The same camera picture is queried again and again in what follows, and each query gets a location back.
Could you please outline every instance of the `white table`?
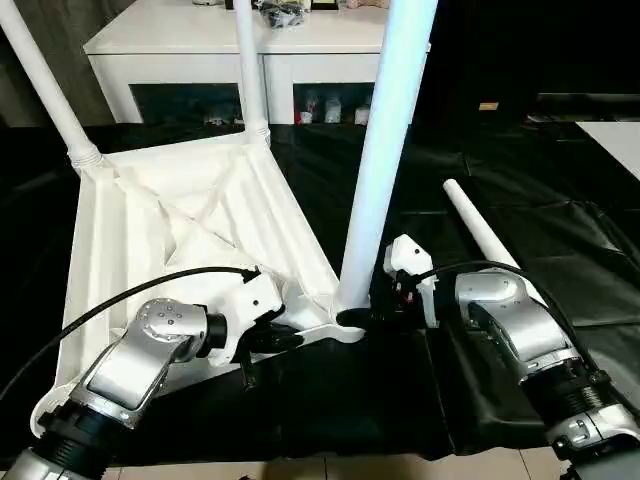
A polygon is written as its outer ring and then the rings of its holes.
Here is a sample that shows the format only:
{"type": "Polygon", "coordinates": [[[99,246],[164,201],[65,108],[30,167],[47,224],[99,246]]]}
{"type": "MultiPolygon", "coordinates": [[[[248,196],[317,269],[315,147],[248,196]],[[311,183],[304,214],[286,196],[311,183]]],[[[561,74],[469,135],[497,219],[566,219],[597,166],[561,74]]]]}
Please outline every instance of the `white table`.
{"type": "MultiPolygon", "coordinates": [[[[375,82],[387,13],[314,11],[274,31],[254,12],[269,121],[294,122],[294,84],[375,82]]],[[[117,122],[142,122],[130,85],[240,81],[233,11],[191,0],[138,0],[84,50],[117,122]]]]}
{"type": "Polygon", "coordinates": [[[640,122],[578,122],[578,125],[640,180],[640,122]]]}

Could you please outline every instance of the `white pole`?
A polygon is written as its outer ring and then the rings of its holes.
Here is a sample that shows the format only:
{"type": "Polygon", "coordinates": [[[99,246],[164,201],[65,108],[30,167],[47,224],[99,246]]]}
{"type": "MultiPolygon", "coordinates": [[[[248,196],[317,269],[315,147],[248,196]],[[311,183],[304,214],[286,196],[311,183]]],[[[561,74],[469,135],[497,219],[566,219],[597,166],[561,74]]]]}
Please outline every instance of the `white pole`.
{"type": "Polygon", "coordinates": [[[437,4],[437,0],[391,2],[342,260],[337,311],[367,303],[437,4]]]}
{"type": "Polygon", "coordinates": [[[82,129],[13,0],[0,0],[0,26],[67,145],[71,165],[98,164],[102,155],[82,129]]]}
{"type": "MultiPolygon", "coordinates": [[[[471,232],[473,239],[480,247],[480,250],[482,250],[485,258],[487,260],[506,263],[512,267],[520,268],[507,248],[491,229],[487,221],[483,218],[475,205],[473,205],[471,200],[469,200],[469,197],[464,193],[464,190],[462,190],[462,187],[460,187],[458,182],[453,179],[449,179],[444,182],[443,187],[444,191],[447,192],[449,199],[460,214],[462,221],[471,232]]],[[[531,282],[526,278],[523,278],[523,280],[527,286],[527,293],[529,296],[542,305],[546,305],[536,288],[531,285],[531,282]]]]}
{"type": "Polygon", "coordinates": [[[234,0],[236,11],[236,35],[240,49],[242,73],[242,113],[245,131],[251,142],[270,143],[269,125],[264,110],[262,75],[258,64],[258,51],[253,37],[253,12],[251,0],[234,0]]]}

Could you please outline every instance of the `black tablecloth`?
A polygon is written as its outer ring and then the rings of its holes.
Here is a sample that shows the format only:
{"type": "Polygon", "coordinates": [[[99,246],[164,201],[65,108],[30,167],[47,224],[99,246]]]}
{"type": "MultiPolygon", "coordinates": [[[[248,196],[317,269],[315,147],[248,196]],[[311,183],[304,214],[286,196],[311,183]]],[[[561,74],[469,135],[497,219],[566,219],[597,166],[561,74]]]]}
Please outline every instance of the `black tablecloth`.
{"type": "MultiPolygon", "coordinates": [[[[89,129],[105,153],[201,138],[217,129],[89,129]]],[[[329,261],[340,269],[364,129],[273,127],[272,150],[329,261]]],[[[55,132],[0,130],[3,250],[8,262],[0,384],[60,328],[78,178],[55,132]],[[7,158],[9,152],[22,152],[7,158]]],[[[436,265],[482,258],[443,193],[455,177],[525,269],[560,301],[623,391],[640,391],[640,186],[572,125],[414,129],[385,241],[408,233],[436,265]]],[[[446,298],[450,285],[440,283],[446,298]]],[[[414,452],[426,458],[544,444],[542,425],[484,337],[439,311],[443,326],[354,345],[323,341],[158,399],[120,461],[258,460],[321,452],[414,452]]],[[[50,387],[55,352],[0,405],[0,457],[31,437],[29,413],[50,387]]]]}

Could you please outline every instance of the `robotic arm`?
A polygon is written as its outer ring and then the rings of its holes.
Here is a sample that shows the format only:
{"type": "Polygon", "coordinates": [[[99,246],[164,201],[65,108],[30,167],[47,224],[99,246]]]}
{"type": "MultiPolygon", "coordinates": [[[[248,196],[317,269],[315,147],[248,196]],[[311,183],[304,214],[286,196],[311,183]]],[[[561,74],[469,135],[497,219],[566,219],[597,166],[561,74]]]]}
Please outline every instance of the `robotic arm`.
{"type": "MultiPolygon", "coordinates": [[[[253,338],[255,328],[270,336],[254,338],[253,344],[270,350],[277,335],[265,325],[283,310],[278,290],[266,274],[233,290],[215,314],[168,298],[145,303],[125,335],[85,373],[69,400],[40,418],[45,433],[20,455],[4,479],[102,477],[118,446],[162,388],[172,363],[210,353],[212,363],[229,363],[245,337],[253,338]]],[[[288,341],[275,344],[290,348],[302,340],[291,335],[288,341]]]]}
{"type": "Polygon", "coordinates": [[[463,321],[487,332],[547,426],[556,455],[572,462],[568,478],[637,478],[635,419],[612,395],[609,376],[587,368],[522,278],[497,269],[466,273],[455,289],[463,321]]]}

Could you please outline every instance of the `floor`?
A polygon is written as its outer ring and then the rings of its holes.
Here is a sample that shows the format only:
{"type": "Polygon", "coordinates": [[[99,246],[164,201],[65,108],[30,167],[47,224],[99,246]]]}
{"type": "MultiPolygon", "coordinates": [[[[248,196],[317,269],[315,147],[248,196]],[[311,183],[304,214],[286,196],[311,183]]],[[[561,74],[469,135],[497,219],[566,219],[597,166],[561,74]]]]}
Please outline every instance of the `floor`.
{"type": "Polygon", "coordinates": [[[566,467],[551,449],[495,448],[427,462],[413,455],[314,457],[269,463],[201,463],[110,469],[105,480],[559,480],[566,467]]]}

